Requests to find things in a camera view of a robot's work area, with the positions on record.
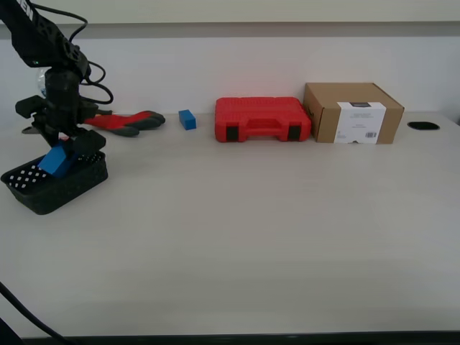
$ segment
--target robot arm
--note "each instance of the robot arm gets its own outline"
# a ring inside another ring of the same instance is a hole
[[[58,27],[29,0],[1,0],[0,19],[11,32],[14,49],[29,67],[60,67],[88,77],[88,60]]]
[[[68,135],[65,150],[69,155],[91,154],[104,147],[104,137],[77,126],[94,117],[98,109],[79,94],[80,84],[89,81],[91,74],[79,46],[69,42],[29,0],[0,0],[0,19],[11,32],[14,49],[29,67],[51,67],[45,74],[46,99],[33,96],[22,100],[16,104],[17,113],[27,119],[33,115],[32,126],[52,147],[60,132]]]

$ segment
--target brown cardboard box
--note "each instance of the brown cardboard box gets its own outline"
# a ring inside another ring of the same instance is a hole
[[[373,83],[307,83],[303,105],[312,120],[317,142],[334,142],[341,107],[337,102],[380,102],[386,107],[377,144],[391,144],[404,107]]]

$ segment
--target red toolbox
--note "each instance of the red toolbox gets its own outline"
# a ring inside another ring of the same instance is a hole
[[[220,98],[216,103],[216,139],[244,142],[250,136],[307,140],[311,121],[294,97]]]

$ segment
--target cardboard box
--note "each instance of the cardboard box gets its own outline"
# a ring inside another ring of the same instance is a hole
[[[391,144],[404,112],[373,83],[307,83],[303,105],[317,142]]]

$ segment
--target white label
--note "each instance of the white label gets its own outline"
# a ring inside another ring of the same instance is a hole
[[[337,102],[342,108],[334,142],[376,144],[386,108],[378,102]]]

